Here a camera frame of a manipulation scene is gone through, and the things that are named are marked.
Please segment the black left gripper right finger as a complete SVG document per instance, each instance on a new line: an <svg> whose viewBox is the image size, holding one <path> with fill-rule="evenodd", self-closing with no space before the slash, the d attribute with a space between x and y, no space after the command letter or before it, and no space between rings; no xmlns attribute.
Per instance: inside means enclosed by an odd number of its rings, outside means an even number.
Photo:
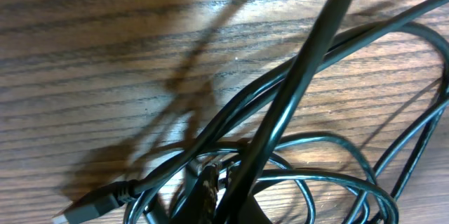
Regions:
<svg viewBox="0 0 449 224"><path fill-rule="evenodd" d="M254 196L247 200L236 215L231 217L231 224L272 224L260 208Z"/></svg>

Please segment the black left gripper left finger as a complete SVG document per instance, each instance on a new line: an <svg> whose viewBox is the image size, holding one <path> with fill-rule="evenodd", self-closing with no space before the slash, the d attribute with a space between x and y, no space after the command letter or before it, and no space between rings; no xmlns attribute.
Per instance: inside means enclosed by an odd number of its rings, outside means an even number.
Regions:
<svg viewBox="0 0 449 224"><path fill-rule="evenodd" d="M217 204L218 179L218 166L206 166L171 223L212 224Z"/></svg>

